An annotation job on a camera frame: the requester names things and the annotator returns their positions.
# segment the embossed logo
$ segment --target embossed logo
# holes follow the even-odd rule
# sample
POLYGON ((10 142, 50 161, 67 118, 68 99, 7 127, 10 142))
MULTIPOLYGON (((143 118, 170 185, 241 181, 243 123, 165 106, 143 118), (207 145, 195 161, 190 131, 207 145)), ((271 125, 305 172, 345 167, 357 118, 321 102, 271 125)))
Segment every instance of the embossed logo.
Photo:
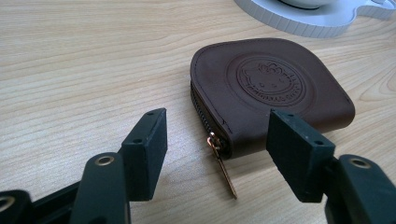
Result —
POLYGON ((279 61, 250 59, 239 66, 237 78, 249 95, 268 105, 294 105, 304 97, 298 72, 279 61))

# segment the brown leather coin purse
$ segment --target brown leather coin purse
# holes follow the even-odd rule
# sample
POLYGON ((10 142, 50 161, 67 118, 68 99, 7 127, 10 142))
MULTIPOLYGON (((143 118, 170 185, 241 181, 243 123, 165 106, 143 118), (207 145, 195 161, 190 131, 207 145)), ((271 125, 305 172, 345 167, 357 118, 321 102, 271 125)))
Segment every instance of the brown leather coin purse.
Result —
POLYGON ((323 62, 284 39, 219 43, 191 62, 191 99, 223 159, 265 149, 271 108, 320 132, 344 128, 355 107, 323 62))

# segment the zipper pull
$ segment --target zipper pull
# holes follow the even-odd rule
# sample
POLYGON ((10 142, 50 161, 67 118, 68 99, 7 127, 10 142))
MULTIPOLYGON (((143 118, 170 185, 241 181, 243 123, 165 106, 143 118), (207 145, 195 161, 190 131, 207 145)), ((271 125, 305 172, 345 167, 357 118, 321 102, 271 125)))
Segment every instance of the zipper pull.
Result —
POLYGON ((212 148, 213 154, 216 156, 216 159, 219 162, 219 165, 221 167, 221 171, 223 172, 224 177, 227 180, 228 186, 230 187, 231 192, 233 193, 233 197, 235 199, 237 199, 238 196, 236 195, 235 188, 233 187, 233 182, 231 182, 231 179, 228 176, 227 170, 225 169, 225 166, 224 166, 224 164, 222 162, 221 156, 219 155, 219 150, 221 150, 220 140, 215 136, 214 133, 210 133, 209 137, 207 137, 207 143, 212 148))

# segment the wooden table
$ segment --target wooden table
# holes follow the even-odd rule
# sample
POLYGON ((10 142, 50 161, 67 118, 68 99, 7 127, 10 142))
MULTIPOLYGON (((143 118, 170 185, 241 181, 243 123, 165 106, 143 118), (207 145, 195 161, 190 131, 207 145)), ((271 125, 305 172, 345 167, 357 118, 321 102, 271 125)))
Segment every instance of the wooden table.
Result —
POLYGON ((324 203, 299 203, 266 151, 225 162, 234 200, 191 103, 198 49, 259 37, 319 56, 357 111, 325 134, 336 156, 366 157, 396 182, 395 15, 313 39, 266 26, 232 0, 3 1, 0 190, 35 201, 68 186, 90 157, 118 151, 146 111, 166 107, 168 152, 154 199, 131 203, 134 223, 326 223, 324 203))

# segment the zipper teeth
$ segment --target zipper teeth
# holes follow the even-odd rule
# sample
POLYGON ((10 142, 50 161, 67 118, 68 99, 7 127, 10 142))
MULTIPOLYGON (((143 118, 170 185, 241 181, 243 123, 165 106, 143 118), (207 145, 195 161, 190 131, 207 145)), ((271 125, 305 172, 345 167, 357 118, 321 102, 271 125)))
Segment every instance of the zipper teeth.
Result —
POLYGON ((192 99, 192 104, 195 107, 195 110, 198 112, 198 115, 201 118, 201 121, 206 128, 206 131, 208 133, 212 133, 212 129, 210 128, 209 124, 207 123, 204 112, 202 112, 201 108, 198 106, 197 99, 195 97, 194 91, 192 90, 192 87, 191 87, 191 99, 192 99))

